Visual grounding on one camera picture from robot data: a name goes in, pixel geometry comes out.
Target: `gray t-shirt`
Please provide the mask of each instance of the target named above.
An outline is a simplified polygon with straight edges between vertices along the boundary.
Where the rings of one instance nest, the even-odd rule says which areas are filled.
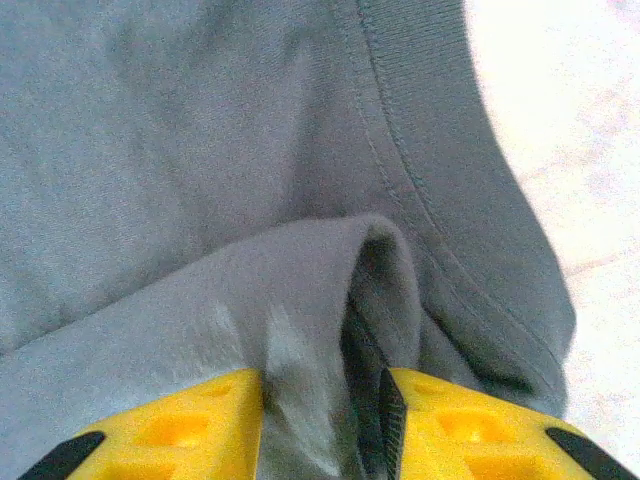
[[[574,314],[453,0],[0,3],[0,478],[264,372],[259,478],[358,478],[390,362],[561,415]]]

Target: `tiled floor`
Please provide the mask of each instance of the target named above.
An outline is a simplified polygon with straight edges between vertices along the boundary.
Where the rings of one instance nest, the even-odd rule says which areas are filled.
[[[494,129],[578,312],[568,420],[640,474],[640,7],[466,7]]]

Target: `white floor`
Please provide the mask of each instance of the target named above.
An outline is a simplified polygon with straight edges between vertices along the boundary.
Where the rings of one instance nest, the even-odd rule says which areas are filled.
[[[640,4],[466,7],[494,129],[578,311],[567,418],[640,474]]]

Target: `gray fabric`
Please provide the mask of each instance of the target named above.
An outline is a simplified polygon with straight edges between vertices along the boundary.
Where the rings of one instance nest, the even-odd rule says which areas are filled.
[[[0,478],[243,365],[261,478],[357,477],[350,289],[398,364],[562,413],[574,314],[461,3],[0,3]]]

